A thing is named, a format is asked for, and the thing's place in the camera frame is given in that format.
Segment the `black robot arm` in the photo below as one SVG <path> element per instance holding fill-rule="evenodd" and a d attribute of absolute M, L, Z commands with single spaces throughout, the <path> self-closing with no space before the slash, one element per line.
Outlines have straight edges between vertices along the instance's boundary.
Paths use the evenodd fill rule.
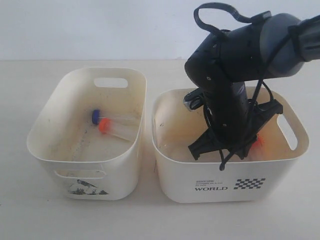
<path fill-rule="evenodd" d="M 184 65 L 196 89 L 186 107 L 203 109 L 207 130 L 188 148 L 194 159 L 228 150 L 245 158 L 258 132 L 283 106 L 273 97 L 258 103 L 266 79 L 295 75 L 306 62 L 320 58 L 320 18 L 300 20 L 268 12 L 231 31 L 211 29 Z"/>

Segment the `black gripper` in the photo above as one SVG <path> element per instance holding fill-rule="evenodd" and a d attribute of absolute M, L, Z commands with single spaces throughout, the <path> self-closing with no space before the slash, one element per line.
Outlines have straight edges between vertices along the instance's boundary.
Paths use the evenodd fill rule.
<path fill-rule="evenodd" d="M 233 83 L 228 89 L 217 89 L 214 93 L 202 91 L 204 104 L 200 108 L 207 130 L 188 146 L 195 160 L 204 153 L 221 150 L 244 159 L 258 132 L 273 116 L 283 113 L 283 105 L 276 99 L 255 103 L 250 122 L 246 124 L 252 100 L 247 96 L 244 82 Z"/>

